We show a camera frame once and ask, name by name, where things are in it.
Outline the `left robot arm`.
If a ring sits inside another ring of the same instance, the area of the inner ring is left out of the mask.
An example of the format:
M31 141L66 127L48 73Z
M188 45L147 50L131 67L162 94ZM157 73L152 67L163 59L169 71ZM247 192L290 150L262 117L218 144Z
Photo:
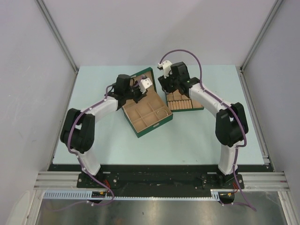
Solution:
M93 187L101 186L104 181L103 175L98 173L101 165L93 154L96 123L119 110L127 100L138 103L152 85L151 79L145 75L134 81L131 76L121 74L115 83L106 87L101 101L84 110L68 110L60 141L66 145L69 153L76 155L83 172L88 174L87 182Z

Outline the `green jewelry box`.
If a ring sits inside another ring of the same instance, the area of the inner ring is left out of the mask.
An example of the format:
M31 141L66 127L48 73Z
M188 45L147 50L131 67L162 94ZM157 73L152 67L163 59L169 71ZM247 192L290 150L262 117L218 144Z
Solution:
M150 78L153 83L148 89L147 96L138 103L127 100L122 107L127 121L138 138L173 119L173 113L157 94L153 69L148 67L131 77L134 81L138 81L143 76Z

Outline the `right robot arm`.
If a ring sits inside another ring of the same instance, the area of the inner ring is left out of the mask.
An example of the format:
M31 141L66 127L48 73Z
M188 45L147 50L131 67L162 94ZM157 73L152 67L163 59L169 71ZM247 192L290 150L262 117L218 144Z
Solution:
M243 105L221 99L203 85L201 78L191 78L184 62L171 63L166 60L160 62L157 68L163 71L158 81L166 94L179 91L198 101L215 117L215 135L221 143L220 174L216 176L216 182L221 188L229 187L233 176L236 177L238 148L247 145L248 123Z

